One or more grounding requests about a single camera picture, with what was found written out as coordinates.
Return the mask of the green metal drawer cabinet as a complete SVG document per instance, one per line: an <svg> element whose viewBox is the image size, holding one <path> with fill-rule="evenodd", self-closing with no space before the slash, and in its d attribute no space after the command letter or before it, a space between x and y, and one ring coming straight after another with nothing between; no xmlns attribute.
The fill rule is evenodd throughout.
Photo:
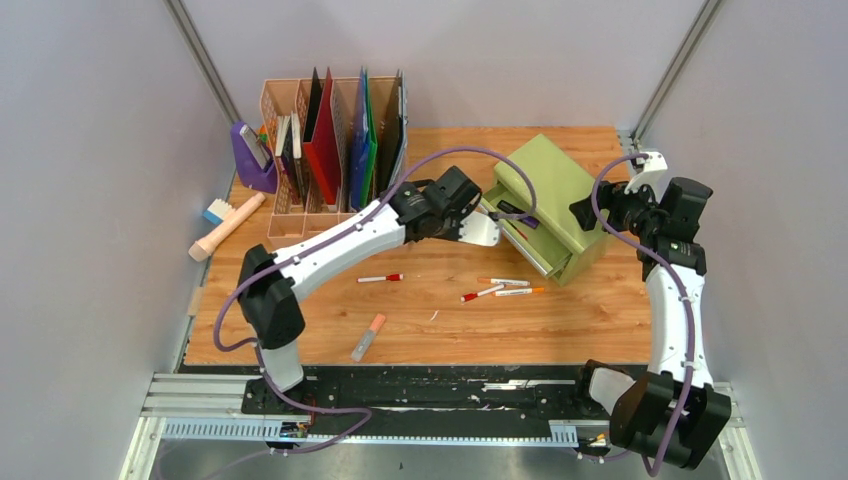
<svg viewBox="0 0 848 480"><path fill-rule="evenodd" d="M546 279L564 286L589 270L607 251L610 239L600 226L583 231L569 205L590 194L594 178L548 137L539 134L509 159L531 181L537 198L532 216L540 221L533 230L509 219L529 241L503 234Z"/></svg>

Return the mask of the blue binder folder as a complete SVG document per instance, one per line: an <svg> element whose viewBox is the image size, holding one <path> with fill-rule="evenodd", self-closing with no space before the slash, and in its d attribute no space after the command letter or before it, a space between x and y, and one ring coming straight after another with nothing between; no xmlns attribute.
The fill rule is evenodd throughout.
<svg viewBox="0 0 848 480"><path fill-rule="evenodd" d="M368 120L368 77L367 69L360 69L357 96L353 115L353 142L350 157L349 203L354 211L362 208L365 172L369 158L369 120Z"/></svg>

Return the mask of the orange highlighter marker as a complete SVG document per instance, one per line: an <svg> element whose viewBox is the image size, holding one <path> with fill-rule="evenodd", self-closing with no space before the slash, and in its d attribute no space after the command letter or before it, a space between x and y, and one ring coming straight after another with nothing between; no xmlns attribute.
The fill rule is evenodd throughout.
<svg viewBox="0 0 848 480"><path fill-rule="evenodd" d="M378 332L381 327L384 325L386 321L386 316L383 314L377 314L369 327L363 333L361 339L355 346L354 350L351 353L351 359L354 362L361 362L365 353L368 351L373 341L375 340Z"/></svg>

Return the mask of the beige plastic file organizer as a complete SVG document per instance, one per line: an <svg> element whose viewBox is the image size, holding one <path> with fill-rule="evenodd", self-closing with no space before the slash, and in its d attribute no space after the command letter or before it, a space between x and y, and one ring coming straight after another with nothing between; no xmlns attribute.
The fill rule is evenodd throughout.
<svg viewBox="0 0 848 480"><path fill-rule="evenodd" d="M302 177L307 187L305 202L303 204L293 202L291 189L288 189L286 180L281 179L279 171L277 172L278 188L271 208L268 227L268 240L275 247L291 246L302 240L306 240L341 223L358 212L350 207L349 182L350 157L353 142L353 115L359 74L354 77L336 77L331 74L333 79L331 110L341 168L341 188L339 189L339 200L336 210L329 209L324 203L303 151L303 133L306 124L309 87L312 76L301 79L272 79L265 81L263 85L260 96L260 110L263 125L267 129L269 146L274 156L277 170L278 162L275 159L274 149L278 117L289 115L294 110L299 116L302 153L300 163L303 172ZM372 76L368 73L368 75L371 81L372 106L377 131L377 143L379 145L384 126L383 118L396 74L393 76ZM407 88L404 75L400 94L400 144L390 183L397 179L399 171L406 160ZM377 197L374 185L377 151L374 160L369 202Z"/></svg>

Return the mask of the red binder folder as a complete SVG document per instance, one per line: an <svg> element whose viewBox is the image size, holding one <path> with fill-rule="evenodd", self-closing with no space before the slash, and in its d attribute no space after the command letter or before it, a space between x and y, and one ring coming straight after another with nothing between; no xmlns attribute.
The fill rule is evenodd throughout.
<svg viewBox="0 0 848 480"><path fill-rule="evenodd" d="M313 69L309 87L303 151L324 203L336 210L341 188L341 168L331 110L331 71L321 78Z"/></svg>

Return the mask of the orange yellow booklet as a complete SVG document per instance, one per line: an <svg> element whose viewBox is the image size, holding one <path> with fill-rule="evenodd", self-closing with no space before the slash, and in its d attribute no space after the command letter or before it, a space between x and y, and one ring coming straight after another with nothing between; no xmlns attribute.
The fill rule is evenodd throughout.
<svg viewBox="0 0 848 480"><path fill-rule="evenodd" d="M288 185L288 189L291 189L292 181L290 180L288 157L285 151L289 125L289 115L281 115L278 117L274 155L275 159L278 162L278 171L280 174L280 178L285 179Z"/></svg>

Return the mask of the purple highlighter marker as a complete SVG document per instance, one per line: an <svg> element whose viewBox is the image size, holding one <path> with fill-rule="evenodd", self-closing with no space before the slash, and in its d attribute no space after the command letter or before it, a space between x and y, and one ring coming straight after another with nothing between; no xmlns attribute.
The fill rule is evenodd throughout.
<svg viewBox="0 0 848 480"><path fill-rule="evenodd" d="M537 229L540 226L540 221L537 218L527 214L524 210L505 200L500 200L497 203L497 208L503 213L518 215L517 220L533 230Z"/></svg>

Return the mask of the pink highlighter marker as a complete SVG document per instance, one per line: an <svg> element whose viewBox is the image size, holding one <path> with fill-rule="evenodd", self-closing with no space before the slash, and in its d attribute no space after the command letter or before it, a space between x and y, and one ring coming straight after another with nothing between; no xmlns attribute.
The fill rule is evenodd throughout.
<svg viewBox="0 0 848 480"><path fill-rule="evenodd" d="M505 233L508 233L512 238L522 240L525 243L529 241L527 235L522 232L516 225L514 225L508 219L499 219L498 223L500 224L502 230Z"/></svg>

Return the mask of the green translucent plastic folder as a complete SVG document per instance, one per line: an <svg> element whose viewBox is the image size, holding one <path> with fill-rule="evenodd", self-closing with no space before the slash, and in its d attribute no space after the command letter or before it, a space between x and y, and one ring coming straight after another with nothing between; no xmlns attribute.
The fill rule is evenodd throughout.
<svg viewBox="0 0 848 480"><path fill-rule="evenodd" d="M377 131L375 127L375 120L373 114L373 106L372 106L372 88L371 81L368 75L368 70L365 70L365 107L366 107L366 120L367 120L367 132L366 132L366 161L363 169L363 176L361 180L361 191L359 195L360 206L365 207L369 203L370 191L371 191L371 183L373 177L373 168L374 168L374 160L377 151Z"/></svg>

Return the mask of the black notebook with sticker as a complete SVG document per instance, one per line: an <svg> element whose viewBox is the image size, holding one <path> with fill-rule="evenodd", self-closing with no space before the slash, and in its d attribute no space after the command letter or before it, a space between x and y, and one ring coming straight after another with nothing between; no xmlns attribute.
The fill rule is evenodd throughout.
<svg viewBox="0 0 848 480"><path fill-rule="evenodd" d="M291 195L293 202L303 204L305 202L307 187L303 180L303 172L301 169L301 140L300 140L300 122L296 111L292 110L289 114L290 125L286 139L286 154L289 163L290 180L292 181Z"/></svg>

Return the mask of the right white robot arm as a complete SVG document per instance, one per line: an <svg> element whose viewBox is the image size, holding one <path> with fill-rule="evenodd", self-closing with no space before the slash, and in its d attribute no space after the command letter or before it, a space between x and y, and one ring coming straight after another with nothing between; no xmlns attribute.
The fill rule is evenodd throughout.
<svg viewBox="0 0 848 480"><path fill-rule="evenodd" d="M730 419L731 400L716 391L702 338L701 297L706 254L696 243L699 220L713 191L684 177L662 198L648 185L599 180L570 209L583 228L635 235L651 310L652 347L645 373L633 377L590 360L571 390L584 417L604 410L611 443L647 460L693 470Z"/></svg>

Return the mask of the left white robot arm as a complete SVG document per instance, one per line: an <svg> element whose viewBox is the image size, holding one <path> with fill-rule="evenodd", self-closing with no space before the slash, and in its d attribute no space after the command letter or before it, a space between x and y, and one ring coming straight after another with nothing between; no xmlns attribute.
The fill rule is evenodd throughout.
<svg viewBox="0 0 848 480"><path fill-rule="evenodd" d="M268 400L283 413L306 400L297 339L305 329L300 304L316 289L360 262L408 243L434 238L491 247L500 228L479 210L481 189L459 168L436 180L404 181L360 212L296 245L244 257L236 299L251 325Z"/></svg>

